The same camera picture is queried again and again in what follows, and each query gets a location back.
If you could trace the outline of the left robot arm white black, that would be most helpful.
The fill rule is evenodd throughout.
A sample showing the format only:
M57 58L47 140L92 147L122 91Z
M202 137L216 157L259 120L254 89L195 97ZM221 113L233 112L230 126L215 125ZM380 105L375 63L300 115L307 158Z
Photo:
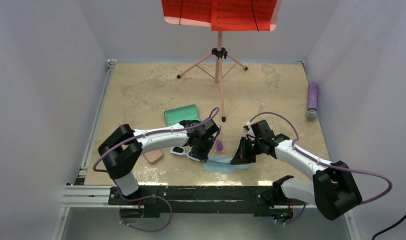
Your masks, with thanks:
M121 199L133 205L139 201L140 191L132 170L141 155L170 147L190 147L190 157L206 161L219 133L212 119L182 120L170 127L151 130L132 129L123 124L98 147L98 153L109 177L119 187Z

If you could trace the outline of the grey glasses case green lining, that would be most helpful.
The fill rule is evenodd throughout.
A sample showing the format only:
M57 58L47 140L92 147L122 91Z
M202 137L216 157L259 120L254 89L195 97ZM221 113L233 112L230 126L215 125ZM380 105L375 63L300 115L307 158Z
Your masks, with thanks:
M198 109L195 104L169 109L164 111L163 114L168 127L178 124L183 120L200 121Z

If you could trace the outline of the blue cloth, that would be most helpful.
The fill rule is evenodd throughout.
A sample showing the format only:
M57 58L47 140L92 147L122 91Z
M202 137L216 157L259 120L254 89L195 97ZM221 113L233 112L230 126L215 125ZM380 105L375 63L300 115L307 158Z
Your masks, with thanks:
M234 174L236 170L247 170L251 164L231 164L232 157L213 156L204 163L204 170L208 172Z

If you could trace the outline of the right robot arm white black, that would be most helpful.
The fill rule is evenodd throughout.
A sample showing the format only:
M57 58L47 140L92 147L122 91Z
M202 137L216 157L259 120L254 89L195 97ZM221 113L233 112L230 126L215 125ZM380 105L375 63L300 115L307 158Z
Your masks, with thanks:
M275 134L266 120L248 123L249 137L240 139L231 165L254 163L261 154L283 161L306 177L311 183L288 176L273 183L271 196L279 204L296 199L315 205L328 220L335 220L360 205L362 195L349 167L343 161L331 162L306 150L298 150L286 135Z

